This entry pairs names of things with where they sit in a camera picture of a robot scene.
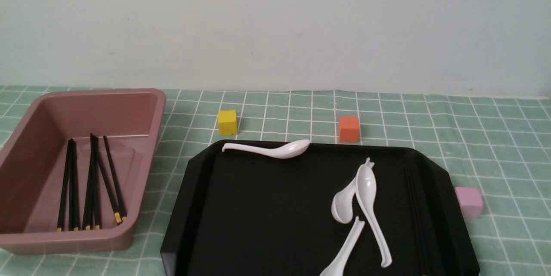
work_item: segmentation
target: plastic spoon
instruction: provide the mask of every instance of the plastic spoon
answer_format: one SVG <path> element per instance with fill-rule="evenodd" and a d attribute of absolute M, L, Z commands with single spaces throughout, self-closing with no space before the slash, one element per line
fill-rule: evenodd
<path fill-rule="evenodd" d="M 247 152 L 253 152 L 255 154 L 265 155 L 272 158 L 294 158 L 301 155 L 308 149 L 310 141 L 308 139 L 301 139 L 293 141 L 289 144 L 285 144 L 279 148 L 266 149 L 242 144 L 226 143 L 222 147 L 222 152 L 228 149 L 241 150 Z"/>
<path fill-rule="evenodd" d="M 339 250 L 335 259 L 333 259 L 333 261 L 327 266 L 327 268 L 325 268 L 325 270 L 321 272 L 319 276 L 342 276 L 344 266 L 346 266 L 348 257 L 350 256 L 352 249 L 354 249 L 354 245 L 356 245 L 358 237 L 360 237 L 360 233 L 362 233 L 362 229 L 364 229 L 364 225 L 365 222 L 360 221 L 360 219 L 356 217 L 356 221 L 354 221 L 354 225 L 352 225 L 352 229 L 350 229 L 350 233 L 348 233 L 341 250 Z"/>
<path fill-rule="evenodd" d="M 374 163 L 370 162 L 370 158 L 367 159 L 366 164 L 369 168 L 373 168 L 374 166 Z M 360 165 L 356 175 L 360 172 L 360 169 L 362 169 L 362 166 L 364 165 L 365 164 Z M 337 192 L 337 194 L 333 197 L 333 202 L 331 203 L 331 214 L 333 214 L 333 218 L 335 218 L 336 221 L 344 224 L 352 221 L 352 217 L 354 216 L 354 212 L 352 211 L 352 199 L 354 199 L 355 193 L 356 176 L 354 176 L 346 188 Z"/>
<path fill-rule="evenodd" d="M 377 182 L 373 170 L 369 167 L 370 160 L 366 160 L 365 165 L 360 166 L 358 174 L 356 175 L 356 198 L 358 204 L 365 217 L 368 219 L 368 223 L 371 226 L 379 250 L 381 251 L 382 267 L 387 267 L 392 264 L 392 256 L 390 250 L 384 239 L 384 235 L 379 227 L 375 212 L 373 211 L 373 205 L 375 203 L 375 194 L 377 193 Z"/>

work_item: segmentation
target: white wall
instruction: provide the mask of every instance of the white wall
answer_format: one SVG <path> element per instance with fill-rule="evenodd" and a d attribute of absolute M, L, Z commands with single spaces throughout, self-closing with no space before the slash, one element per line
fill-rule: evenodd
<path fill-rule="evenodd" d="M 0 0 L 0 84 L 551 94 L 551 0 Z"/>

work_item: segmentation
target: tray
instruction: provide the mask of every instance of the tray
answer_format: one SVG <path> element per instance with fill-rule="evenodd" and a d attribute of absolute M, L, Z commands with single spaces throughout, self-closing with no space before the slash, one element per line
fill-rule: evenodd
<path fill-rule="evenodd" d="M 56 92 L 37 98 L 0 152 L 0 248 L 15 254 L 49 254 L 130 247 L 165 102 L 164 93 L 156 89 Z M 128 217 L 116 225 L 102 185 L 102 229 L 56 232 L 70 138 L 77 142 L 82 219 L 89 133 L 109 137 Z M 102 142 L 100 154 L 107 163 Z"/>
<path fill-rule="evenodd" d="M 189 161 L 161 247 L 168 276 L 319 275 L 352 225 L 333 219 L 333 195 L 367 157 L 375 163 L 375 213 L 393 264 L 380 267 L 380 253 L 366 225 L 345 276 L 421 274 L 406 172 L 415 176 L 433 275 L 478 275 L 449 175 L 421 153 L 401 147 L 311 144 L 301 156 L 277 160 L 222 152 L 227 142 L 235 141 L 218 141 Z M 284 144 L 240 143 L 267 148 Z M 354 214 L 365 219 L 356 199 Z"/>

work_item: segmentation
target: black chopstick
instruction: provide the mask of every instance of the black chopstick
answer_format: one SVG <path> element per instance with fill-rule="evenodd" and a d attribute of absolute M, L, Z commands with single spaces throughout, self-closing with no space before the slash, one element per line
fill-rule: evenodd
<path fill-rule="evenodd" d="M 67 182 L 71 167 L 71 143 L 67 141 L 67 154 L 65 155 L 65 170 L 63 171 L 63 184 L 61 185 L 61 198 L 59 199 L 59 215 L 57 216 L 57 231 L 63 231 L 65 226 L 65 205 L 67 204 Z"/>
<path fill-rule="evenodd" d="M 96 165 L 96 161 L 94 159 L 94 152 L 92 150 L 92 145 L 94 144 L 94 137 L 92 134 L 90 134 L 90 164 L 88 166 L 88 182 L 86 183 L 86 198 L 84 200 L 84 215 L 82 216 L 82 229 L 91 229 L 92 227 L 92 181 L 94 174 L 92 170 L 94 170 L 94 166 Z"/>
<path fill-rule="evenodd" d="M 111 176 L 113 177 L 113 186 L 115 187 L 115 193 L 117 194 L 118 211 L 121 214 L 121 220 L 126 220 L 126 207 L 124 206 L 124 200 L 122 199 L 121 187 L 118 184 L 117 172 L 115 171 L 115 165 L 113 164 L 113 158 L 111 157 L 111 150 L 109 149 L 109 142 L 107 136 L 104 136 L 105 150 L 107 151 L 107 159 L 109 160 L 109 168 L 111 169 Z"/>
<path fill-rule="evenodd" d="M 419 267 L 421 269 L 421 275 L 429 275 L 431 270 L 429 264 L 429 254 L 427 253 L 427 241 L 425 239 L 425 232 L 421 220 L 419 219 L 419 205 L 417 201 L 417 194 L 413 186 L 413 176 L 415 172 L 410 170 L 406 171 L 407 186 L 410 201 L 410 208 L 412 213 L 413 229 L 415 231 L 415 246 L 417 247 L 417 259 L 419 261 Z"/>
<path fill-rule="evenodd" d="M 71 146 L 73 148 L 71 153 L 71 186 L 73 187 L 73 197 L 71 200 L 73 201 L 73 226 L 69 227 L 69 229 L 78 231 L 78 228 L 80 227 L 80 213 L 78 206 L 77 143 L 75 143 L 73 139 L 71 139 Z"/>
<path fill-rule="evenodd" d="M 94 152 L 98 138 L 95 136 L 92 136 L 92 140 L 94 142 L 94 144 L 92 145 L 92 152 L 94 154 L 94 167 L 92 168 L 92 194 L 91 194 L 91 200 L 90 200 L 91 201 L 90 209 L 93 209 L 93 212 L 94 212 L 94 228 L 101 229 L 102 228 L 102 208 L 100 206 L 98 164 L 96 162 L 97 153 Z"/>
<path fill-rule="evenodd" d="M 74 186 L 73 186 L 73 140 L 69 140 L 67 148 L 71 149 L 69 158 L 69 221 L 67 229 L 72 231 L 74 228 Z"/>
<path fill-rule="evenodd" d="M 109 202 L 111 203 L 111 208 L 113 209 L 113 215 L 115 216 L 115 221 L 118 224 L 122 223 L 121 215 L 118 212 L 118 205 L 115 201 L 115 196 L 113 195 L 113 190 L 111 189 L 111 184 L 109 184 L 109 179 L 107 177 L 107 173 L 105 172 L 105 166 L 103 164 L 102 157 L 99 154 L 99 139 L 96 137 L 96 144 L 94 145 L 94 152 L 96 161 L 98 162 L 98 165 L 100 167 L 100 172 L 102 173 L 102 178 L 105 184 L 105 189 L 107 190 L 107 194 L 109 196 Z"/>

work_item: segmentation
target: cube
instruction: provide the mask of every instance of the cube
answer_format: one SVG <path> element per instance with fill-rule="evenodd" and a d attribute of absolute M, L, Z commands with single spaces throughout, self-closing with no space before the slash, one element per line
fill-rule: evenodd
<path fill-rule="evenodd" d="M 358 117 L 342 116 L 339 119 L 339 141 L 341 143 L 360 141 L 360 119 Z"/>
<path fill-rule="evenodd" d="M 218 111 L 218 131 L 220 136 L 238 134 L 238 113 L 236 110 Z"/>
<path fill-rule="evenodd" d="M 465 219 L 480 217 L 484 209 L 484 202 L 478 188 L 456 186 L 455 194 L 461 207 L 461 213 Z"/>

